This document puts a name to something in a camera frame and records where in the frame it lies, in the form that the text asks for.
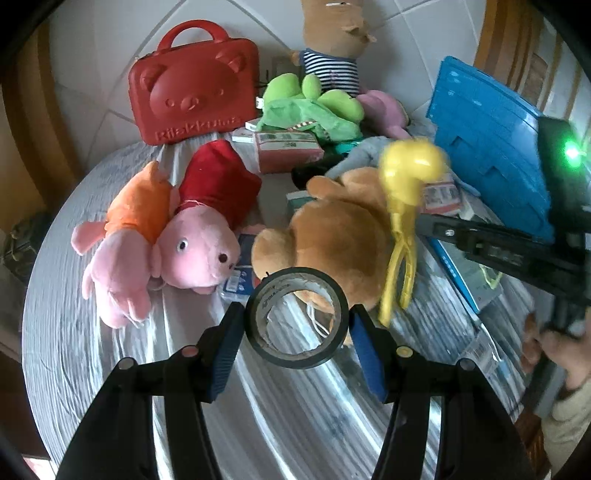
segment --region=striped shirt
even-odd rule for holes
[[[314,73],[322,83],[322,92],[344,90],[351,97],[359,94],[359,74],[357,62],[342,57],[332,57],[318,53],[310,48],[300,53],[300,63],[306,74]]]

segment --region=bed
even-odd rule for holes
[[[155,307],[141,328],[111,330],[96,316],[94,303],[79,294],[89,256],[69,245],[76,224],[106,212],[116,192],[146,160],[157,158],[178,183],[200,144],[215,135],[166,147],[143,143],[119,150],[76,187],[60,210],[35,263],[28,290],[23,330],[23,368],[31,407],[51,458],[59,463],[84,412],[119,359],[138,362],[168,358],[222,318],[227,305],[218,294],[164,287],[151,293]],[[256,171],[251,145],[235,144],[247,168]],[[251,214],[270,225],[285,222],[281,201],[285,177],[265,176],[261,208]],[[392,332],[428,358],[452,363],[474,338],[477,325],[466,314],[448,281],[427,265],[421,268],[407,314],[395,318]],[[503,368],[490,378],[506,409],[517,418],[523,382],[518,368],[519,332],[531,308],[523,286],[508,280],[505,293],[482,315],[497,340]],[[287,299],[281,312],[303,335],[311,326],[305,306]],[[293,337],[280,342],[288,345]],[[154,436],[162,479],[172,478],[165,440],[164,410],[155,399]],[[263,361],[244,340],[226,391],[204,415],[225,478],[337,479],[369,478],[388,425],[390,406],[367,390],[353,349],[309,370],[281,369]],[[440,412],[431,406],[429,448],[424,478],[436,464]]]

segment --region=plush toy in striped shirt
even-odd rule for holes
[[[295,51],[292,61],[304,66],[306,74],[314,73],[322,91],[344,90],[352,97],[359,94],[356,59],[369,43],[369,25],[363,18],[362,0],[327,2],[301,0],[304,9],[304,42],[306,49]]]

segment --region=roll of tape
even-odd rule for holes
[[[317,348],[294,355],[271,346],[261,332],[267,329],[271,309],[288,293],[300,290],[313,291],[330,301],[335,321],[328,337]],[[323,364],[345,341],[348,326],[349,307],[343,290],[328,275],[313,268],[286,268],[265,277],[246,304],[246,337],[261,357],[280,367],[305,369]]]

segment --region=red box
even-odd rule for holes
[[[188,28],[212,40],[172,47]],[[257,116],[259,55],[245,38],[230,38],[219,25],[190,20],[177,25],[155,52],[131,67],[129,100],[148,145],[175,143],[208,132],[230,132]]]
[[[311,132],[256,132],[254,143],[261,173],[288,173],[294,167],[324,156],[324,150]]]

